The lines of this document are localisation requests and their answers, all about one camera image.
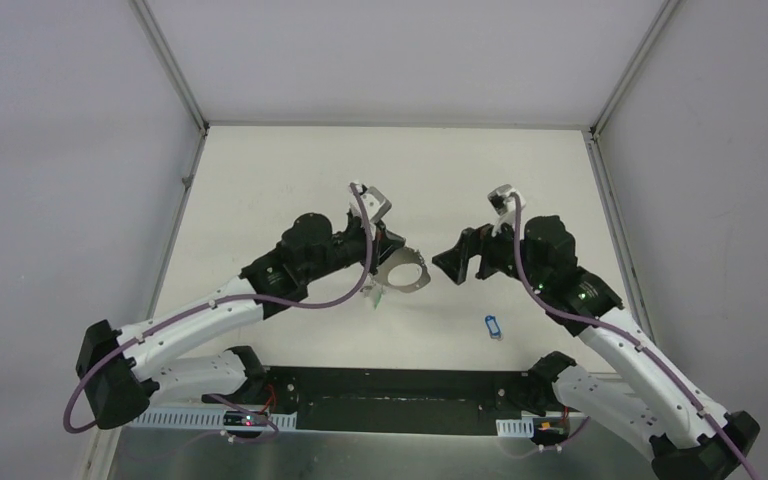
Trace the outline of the metal crescent keyring plate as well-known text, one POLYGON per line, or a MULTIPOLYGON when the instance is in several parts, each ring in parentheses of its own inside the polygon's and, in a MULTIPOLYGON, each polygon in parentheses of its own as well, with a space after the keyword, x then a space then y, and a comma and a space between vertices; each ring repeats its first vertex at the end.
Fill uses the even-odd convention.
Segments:
POLYGON ((431 275, 418 250, 402 247, 378 266, 372 282, 385 290, 413 294, 430 284, 431 275))

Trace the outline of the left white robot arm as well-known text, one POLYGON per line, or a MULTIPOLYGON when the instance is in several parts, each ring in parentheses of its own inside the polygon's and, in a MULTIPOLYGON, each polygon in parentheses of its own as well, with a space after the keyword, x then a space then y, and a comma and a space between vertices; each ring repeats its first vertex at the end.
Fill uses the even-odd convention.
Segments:
POLYGON ((172 314, 114 328, 106 320, 89 326, 76 362, 79 384, 67 402, 85 395, 91 426, 113 429, 150 406, 203 394, 230 394, 241 404, 257 402, 265 378, 254 356, 228 353, 189 358, 187 352, 215 337, 264 321, 289 308, 335 307, 352 292, 310 303, 309 285, 355 264, 363 267, 353 291, 406 244, 381 222, 349 213, 347 226, 333 232, 319 213, 298 217, 268 253, 205 297, 172 314))

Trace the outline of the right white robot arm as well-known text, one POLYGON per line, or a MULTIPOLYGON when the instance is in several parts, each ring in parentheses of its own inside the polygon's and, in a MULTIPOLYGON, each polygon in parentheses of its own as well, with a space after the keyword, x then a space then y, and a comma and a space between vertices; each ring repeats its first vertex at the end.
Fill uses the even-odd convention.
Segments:
POLYGON ((455 284, 472 258, 477 278, 525 279, 546 314, 605 360, 631 395, 596 379, 561 352, 542 357, 524 375, 524 409, 558 404, 577 410, 634 447, 659 479, 725 479, 760 434, 746 411, 728 411, 699 389, 640 329, 618 294, 578 263, 576 240, 556 216, 466 228, 432 262, 455 284))

